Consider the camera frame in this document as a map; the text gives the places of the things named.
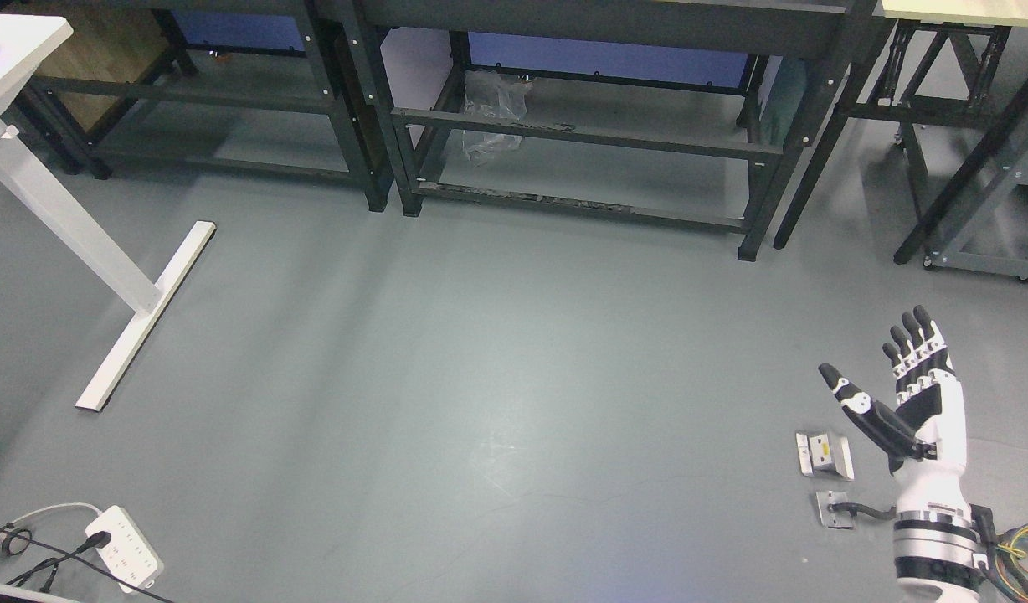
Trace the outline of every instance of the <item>white table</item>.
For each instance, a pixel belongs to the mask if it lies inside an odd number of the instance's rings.
[[[196,222],[157,281],[142,270],[15,137],[1,119],[5,108],[48,56],[71,35],[63,16],[0,14],[0,182],[115,291],[135,316],[108,352],[75,407],[100,411],[176,294],[216,224]]]

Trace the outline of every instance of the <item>black fingertip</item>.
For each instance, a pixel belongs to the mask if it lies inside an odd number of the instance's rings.
[[[893,363],[890,366],[897,366],[901,364],[901,351],[897,351],[897,346],[893,343],[882,343],[882,352],[885,352],[886,359],[890,359]]]
[[[912,350],[912,344],[909,343],[909,337],[905,336],[905,332],[901,331],[900,326],[891,326],[890,337],[897,342],[897,347],[900,347],[902,351]]]
[[[911,313],[905,312],[901,316],[901,324],[905,325],[906,331],[908,331],[909,335],[912,336],[913,346],[919,347],[919,344],[923,343],[923,336],[920,336],[919,333],[919,323],[916,322],[915,317],[913,317]]]
[[[828,364],[821,364],[819,366],[819,374],[822,375],[822,380],[828,382],[828,386],[831,387],[831,389],[838,386],[838,381],[842,378],[842,374],[839,373],[837,368]]]
[[[926,310],[923,309],[923,306],[916,306],[916,308],[913,309],[913,313],[916,314],[916,322],[918,322],[921,328],[923,328],[924,335],[930,337],[932,335],[931,314],[928,314]]]

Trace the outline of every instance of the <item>light wood tabletop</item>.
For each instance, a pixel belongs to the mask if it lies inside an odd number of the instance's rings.
[[[1028,27],[1028,0],[881,0],[882,14],[900,20]]]

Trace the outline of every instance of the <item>white cable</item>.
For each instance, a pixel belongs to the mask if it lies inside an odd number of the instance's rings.
[[[66,507],[70,507],[70,506],[85,506],[89,511],[93,511],[94,513],[97,513],[97,515],[101,515],[102,514],[101,508],[98,508],[98,507],[94,506],[94,504],[89,504],[88,502],[66,502],[66,503],[63,503],[63,504],[51,504],[51,505],[48,505],[48,506],[43,506],[42,508],[38,508],[38,511],[31,511],[30,513],[28,513],[28,515],[24,515],[24,516],[22,516],[22,518],[13,520],[13,522],[11,522],[11,524],[13,524],[13,526],[15,526],[15,524],[19,524],[20,522],[22,522],[22,520],[24,520],[24,519],[31,519],[31,518],[33,518],[33,516],[39,515],[39,513],[44,513],[46,511],[53,511],[54,508],[66,508]]]

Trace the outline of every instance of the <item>metal mounting plate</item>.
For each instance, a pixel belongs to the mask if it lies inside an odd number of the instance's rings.
[[[839,502],[848,502],[848,495],[845,492],[835,492],[835,490],[825,490],[825,492],[815,492],[815,504],[819,511],[819,523],[822,524],[824,528],[832,528],[835,530],[851,530],[854,527],[852,524],[852,515],[847,511],[833,512],[828,508],[829,504],[836,504]]]

